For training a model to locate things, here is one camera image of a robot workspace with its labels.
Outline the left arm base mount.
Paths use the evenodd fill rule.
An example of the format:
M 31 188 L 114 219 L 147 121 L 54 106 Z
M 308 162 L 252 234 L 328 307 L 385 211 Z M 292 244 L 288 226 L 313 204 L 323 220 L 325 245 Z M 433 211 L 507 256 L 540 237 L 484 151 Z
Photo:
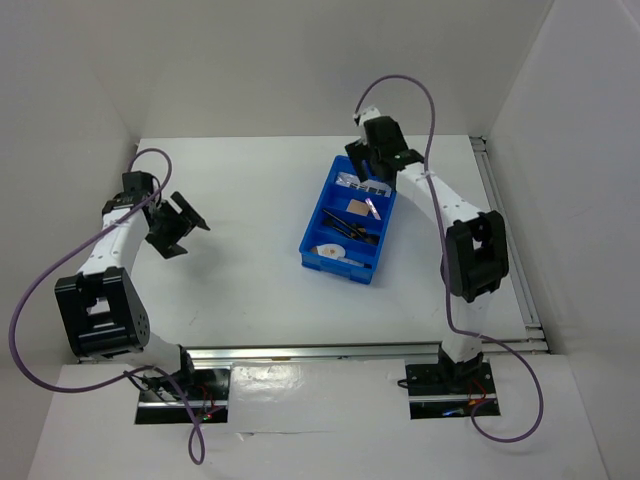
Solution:
M 231 379 L 229 366 L 198 369 L 181 386 L 187 404 L 163 376 L 136 376 L 139 389 L 135 414 L 136 425 L 190 424 L 188 411 L 204 424 L 228 421 L 228 398 Z

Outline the blue divided plastic bin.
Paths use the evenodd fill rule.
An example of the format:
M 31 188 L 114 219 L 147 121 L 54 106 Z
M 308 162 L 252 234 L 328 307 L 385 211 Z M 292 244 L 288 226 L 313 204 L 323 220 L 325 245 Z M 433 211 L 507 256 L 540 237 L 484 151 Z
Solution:
M 390 197 L 384 197 L 339 186 L 335 183 L 338 172 L 356 175 L 347 157 L 335 157 L 299 246 L 301 264 L 312 270 L 334 274 L 356 283 L 368 285 L 373 279 L 383 250 L 396 193 L 392 191 Z M 367 217 L 363 217 L 346 211 L 351 199 L 365 202 L 366 198 L 370 198 L 373 201 L 381 220 L 376 220 L 371 213 Z M 353 240 L 347 236 L 348 230 L 323 225 L 324 210 L 333 213 L 350 226 L 358 224 L 369 233 L 378 235 L 380 237 L 379 244 L 373 246 Z M 346 258 L 370 264 L 372 268 L 358 268 L 311 252 L 312 247 L 326 243 L 335 243 L 343 246 L 346 250 Z

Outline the black fan makeup brush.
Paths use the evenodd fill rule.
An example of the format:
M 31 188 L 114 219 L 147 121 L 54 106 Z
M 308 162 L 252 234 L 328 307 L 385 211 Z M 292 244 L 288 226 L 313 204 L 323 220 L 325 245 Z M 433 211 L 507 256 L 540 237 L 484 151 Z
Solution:
M 353 240 L 364 242 L 373 246 L 377 246 L 380 239 L 378 235 L 371 234 L 364 228 L 349 229 L 347 236 Z

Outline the beige square makeup sponge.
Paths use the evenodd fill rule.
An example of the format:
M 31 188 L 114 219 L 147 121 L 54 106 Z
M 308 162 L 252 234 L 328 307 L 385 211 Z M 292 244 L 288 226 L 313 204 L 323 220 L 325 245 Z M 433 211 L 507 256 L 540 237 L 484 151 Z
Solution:
M 363 217 L 367 217 L 370 213 L 370 207 L 366 202 L 357 199 L 351 199 L 346 207 L 346 211 Z

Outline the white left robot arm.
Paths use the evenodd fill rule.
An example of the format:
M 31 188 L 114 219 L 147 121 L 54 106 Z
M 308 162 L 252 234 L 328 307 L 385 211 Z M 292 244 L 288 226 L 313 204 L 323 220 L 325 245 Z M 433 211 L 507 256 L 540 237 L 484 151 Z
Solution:
M 147 172 L 122 175 L 123 191 L 102 209 L 103 237 L 78 272 L 56 282 L 54 292 L 72 352 L 80 359 L 120 360 L 164 370 L 161 385 L 176 399 L 196 390 L 197 374 L 186 349 L 151 330 L 149 315 L 131 279 L 144 242 L 168 260 L 185 255 L 179 241 L 208 225 L 178 192 L 152 200 L 157 178 Z

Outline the pink square makeup sponge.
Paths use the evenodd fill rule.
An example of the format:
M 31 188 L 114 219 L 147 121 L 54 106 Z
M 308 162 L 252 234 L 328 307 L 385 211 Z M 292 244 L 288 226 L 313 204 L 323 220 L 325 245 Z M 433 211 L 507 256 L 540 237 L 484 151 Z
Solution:
M 365 203 L 367 204 L 372 216 L 376 219 L 376 220 L 381 220 L 381 216 L 376 208 L 376 206 L 374 205 L 373 201 L 370 198 L 366 198 L 365 199 Z

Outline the front aluminium rail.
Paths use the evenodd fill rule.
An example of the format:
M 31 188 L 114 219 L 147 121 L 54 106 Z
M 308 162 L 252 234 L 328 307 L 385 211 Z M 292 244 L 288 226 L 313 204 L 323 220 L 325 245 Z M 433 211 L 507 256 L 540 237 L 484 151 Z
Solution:
M 436 343 L 336 344 L 281 347 L 193 347 L 189 354 L 195 365 L 222 364 L 235 361 L 293 361 L 383 359 L 436 356 Z

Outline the thin black makeup brush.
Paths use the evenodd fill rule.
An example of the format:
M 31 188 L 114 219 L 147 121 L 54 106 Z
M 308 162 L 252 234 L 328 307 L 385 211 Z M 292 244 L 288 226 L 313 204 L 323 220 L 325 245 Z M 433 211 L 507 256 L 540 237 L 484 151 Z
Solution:
M 325 226 L 331 226 L 331 227 L 338 227 L 338 228 L 342 228 L 342 229 L 346 229 L 346 230 L 351 230 L 351 226 L 345 222 L 344 220 L 342 220 L 341 218 L 337 217 L 336 215 L 334 215 L 333 213 L 324 210 L 324 218 L 322 221 L 322 224 Z

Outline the white oval makeup sponge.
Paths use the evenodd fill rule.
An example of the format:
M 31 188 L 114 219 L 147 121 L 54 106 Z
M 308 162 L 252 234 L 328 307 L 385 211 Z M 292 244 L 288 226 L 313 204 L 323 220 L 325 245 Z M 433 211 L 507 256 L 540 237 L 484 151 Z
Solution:
M 335 243 L 326 243 L 311 248 L 311 252 L 319 256 L 339 260 L 346 257 L 346 250 L 343 246 Z

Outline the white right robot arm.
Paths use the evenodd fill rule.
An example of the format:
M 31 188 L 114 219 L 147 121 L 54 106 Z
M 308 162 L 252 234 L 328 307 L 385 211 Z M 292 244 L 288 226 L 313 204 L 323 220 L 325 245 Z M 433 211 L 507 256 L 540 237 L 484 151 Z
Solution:
M 438 347 L 436 379 L 444 390 L 460 391 L 480 373 L 489 304 L 509 272 L 504 219 L 467 202 L 431 171 L 391 117 L 370 108 L 355 123 L 360 138 L 345 150 L 359 180 L 374 175 L 438 227 L 448 331 Z

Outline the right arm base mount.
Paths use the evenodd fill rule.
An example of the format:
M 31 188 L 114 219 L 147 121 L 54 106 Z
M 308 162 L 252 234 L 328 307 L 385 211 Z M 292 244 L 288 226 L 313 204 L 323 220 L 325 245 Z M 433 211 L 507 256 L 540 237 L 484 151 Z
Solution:
M 412 420 L 500 416 L 492 370 L 484 362 L 478 373 L 461 383 L 446 384 L 435 364 L 407 364 L 405 377 L 396 382 L 408 394 Z

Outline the hair pin card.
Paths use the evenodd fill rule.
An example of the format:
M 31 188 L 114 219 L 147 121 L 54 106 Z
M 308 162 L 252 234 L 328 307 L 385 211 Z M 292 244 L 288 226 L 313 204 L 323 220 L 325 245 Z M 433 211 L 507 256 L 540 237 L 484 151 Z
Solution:
M 360 181 L 356 175 L 346 172 L 338 172 L 335 183 L 339 186 L 367 192 L 371 195 L 390 197 L 392 193 L 391 187 L 386 183 L 376 180 Z

